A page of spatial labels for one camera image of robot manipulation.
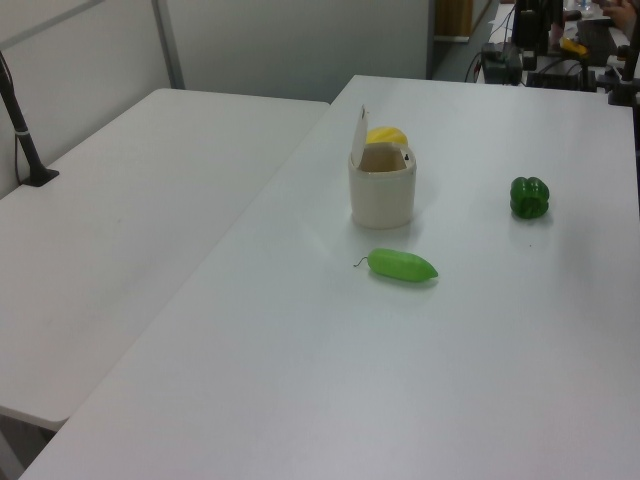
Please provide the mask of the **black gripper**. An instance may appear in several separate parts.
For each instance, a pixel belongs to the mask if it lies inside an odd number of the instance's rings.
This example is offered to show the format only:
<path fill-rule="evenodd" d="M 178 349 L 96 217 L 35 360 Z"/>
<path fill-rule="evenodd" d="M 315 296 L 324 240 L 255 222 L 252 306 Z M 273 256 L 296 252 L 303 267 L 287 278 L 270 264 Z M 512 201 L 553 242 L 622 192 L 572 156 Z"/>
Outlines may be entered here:
<path fill-rule="evenodd" d="M 521 62 L 523 71 L 537 69 L 538 55 L 534 51 L 538 42 L 539 14 L 532 9 L 517 9 L 514 17 L 514 44 L 523 49 Z"/>

